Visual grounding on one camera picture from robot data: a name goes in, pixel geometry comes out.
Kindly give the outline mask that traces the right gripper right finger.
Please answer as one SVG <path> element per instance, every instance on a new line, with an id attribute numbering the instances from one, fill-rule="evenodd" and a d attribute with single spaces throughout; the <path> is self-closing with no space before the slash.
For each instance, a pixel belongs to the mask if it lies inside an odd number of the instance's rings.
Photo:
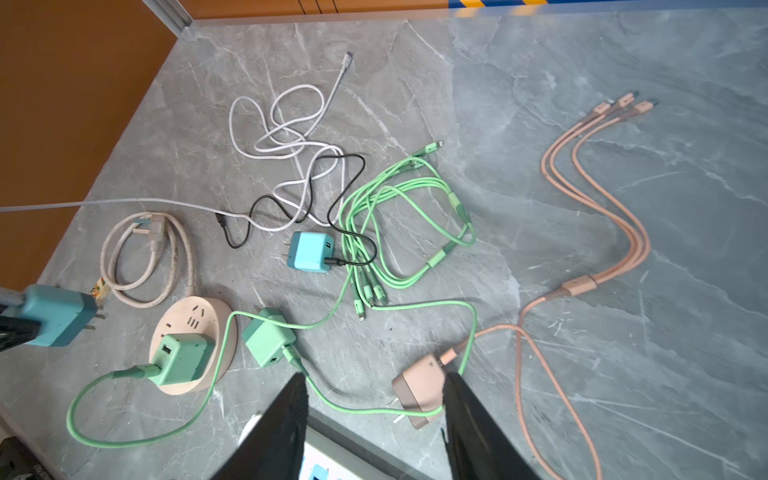
<path id="1" fill-rule="evenodd" d="M 458 373 L 447 374 L 443 402 L 453 479 L 538 479 Z"/>

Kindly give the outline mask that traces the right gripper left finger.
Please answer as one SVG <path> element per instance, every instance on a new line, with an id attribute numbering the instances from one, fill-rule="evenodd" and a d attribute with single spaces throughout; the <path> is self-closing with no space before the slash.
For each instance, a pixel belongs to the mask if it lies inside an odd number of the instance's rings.
<path id="1" fill-rule="evenodd" d="M 305 377 L 297 373 L 213 479 L 298 479 L 308 413 Z"/>

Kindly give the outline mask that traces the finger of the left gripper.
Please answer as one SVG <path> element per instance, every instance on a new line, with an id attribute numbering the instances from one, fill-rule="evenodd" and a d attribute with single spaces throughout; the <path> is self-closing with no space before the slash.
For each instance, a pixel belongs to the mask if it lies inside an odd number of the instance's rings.
<path id="1" fill-rule="evenodd" d="M 0 351 L 23 345 L 34 340 L 41 330 L 41 323 L 35 320 L 2 316 L 0 318 Z"/>

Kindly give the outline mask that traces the green charger adapter front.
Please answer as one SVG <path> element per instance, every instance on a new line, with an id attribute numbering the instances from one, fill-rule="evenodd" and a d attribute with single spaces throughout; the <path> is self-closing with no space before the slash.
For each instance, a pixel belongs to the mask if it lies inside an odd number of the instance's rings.
<path id="1" fill-rule="evenodd" d="M 296 358 L 296 335 L 283 323 L 285 318 L 279 309 L 264 308 L 243 331 L 245 345 L 260 368 L 269 367 L 282 358 L 289 362 Z"/>

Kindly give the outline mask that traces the light green charger adapter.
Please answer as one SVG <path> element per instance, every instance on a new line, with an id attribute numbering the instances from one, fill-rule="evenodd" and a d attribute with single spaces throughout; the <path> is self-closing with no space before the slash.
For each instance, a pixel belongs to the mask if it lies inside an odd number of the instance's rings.
<path id="1" fill-rule="evenodd" d="M 151 363 L 159 368 L 159 373 L 150 380 L 158 386 L 166 386 L 200 379 L 214 347 L 215 342 L 203 334 L 163 335 L 151 360 Z"/>

